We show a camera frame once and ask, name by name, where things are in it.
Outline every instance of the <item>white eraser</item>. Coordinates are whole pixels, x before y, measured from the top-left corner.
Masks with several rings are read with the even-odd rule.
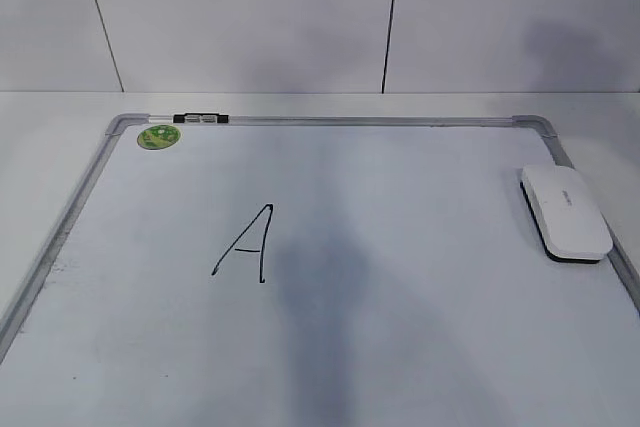
[[[521,180],[550,257],[597,262],[613,248],[607,224],[574,169],[527,165]]]

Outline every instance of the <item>black marker writing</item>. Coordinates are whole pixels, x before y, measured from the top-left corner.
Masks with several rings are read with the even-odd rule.
[[[222,254],[222,257],[220,257],[220,260],[216,262],[216,266],[213,268],[213,272],[211,272],[211,275],[216,275],[218,273],[218,270],[220,270],[220,264],[222,263],[224,258],[227,256],[227,254],[231,252],[231,250],[235,247],[235,245],[240,241],[242,236],[247,233],[247,231],[251,228],[251,226],[256,223],[256,221],[260,218],[262,213],[266,210],[269,211],[269,217],[267,218],[267,223],[264,226],[264,232],[262,234],[262,246],[260,247],[260,250],[239,249],[239,248],[235,249],[237,252],[249,252],[249,253],[256,253],[256,254],[260,252],[260,283],[261,284],[264,283],[264,247],[265,247],[265,244],[267,243],[267,233],[269,232],[269,226],[271,225],[271,216],[273,215],[273,204],[266,204],[262,209],[260,209],[260,212],[258,212],[258,214],[253,218],[253,220],[249,222],[249,225],[245,227],[245,229],[240,233],[240,235],[236,237],[236,240],[233,241],[233,243],[229,246],[229,248],[225,250],[224,254]]]

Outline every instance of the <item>tile grout line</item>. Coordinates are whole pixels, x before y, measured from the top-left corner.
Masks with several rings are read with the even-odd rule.
[[[389,8],[389,27],[387,29],[387,48],[384,53],[384,70],[382,72],[382,91],[384,94],[384,89],[387,84],[387,65],[389,63],[389,46],[391,44],[391,27],[393,26],[393,10],[395,8],[396,0],[391,0],[391,7]]]
[[[113,68],[116,71],[116,77],[118,78],[118,84],[120,85],[120,91],[124,92],[124,85],[122,85],[122,78],[120,77],[120,71],[118,70],[118,64],[116,64],[116,58],[113,55],[113,48],[111,47],[111,40],[109,40],[109,34],[107,33],[107,27],[104,24],[104,17],[102,16],[102,10],[100,10],[100,4],[98,0],[93,0],[96,4],[96,9],[98,10],[98,17],[100,17],[100,23],[102,24],[102,31],[104,32],[104,37],[107,40],[107,47],[109,48],[109,54],[111,55],[111,62],[113,63]]]

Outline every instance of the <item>white wall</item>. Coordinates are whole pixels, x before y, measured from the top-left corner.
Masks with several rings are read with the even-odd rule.
[[[379,92],[391,0],[98,0],[127,91]],[[119,90],[94,0],[0,0],[0,90]],[[640,0],[396,0],[387,92],[637,91]]]
[[[0,0],[0,90],[120,90],[93,0]]]
[[[637,91],[640,0],[396,0],[386,87]]]
[[[127,91],[380,91],[391,0],[99,1]]]

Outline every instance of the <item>eraser logo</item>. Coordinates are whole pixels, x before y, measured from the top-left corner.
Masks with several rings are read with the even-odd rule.
[[[569,197],[569,192],[567,192],[566,190],[563,190],[562,195],[564,196],[564,200],[567,202],[567,205],[571,207],[573,205],[573,202],[571,202],[571,197]]]

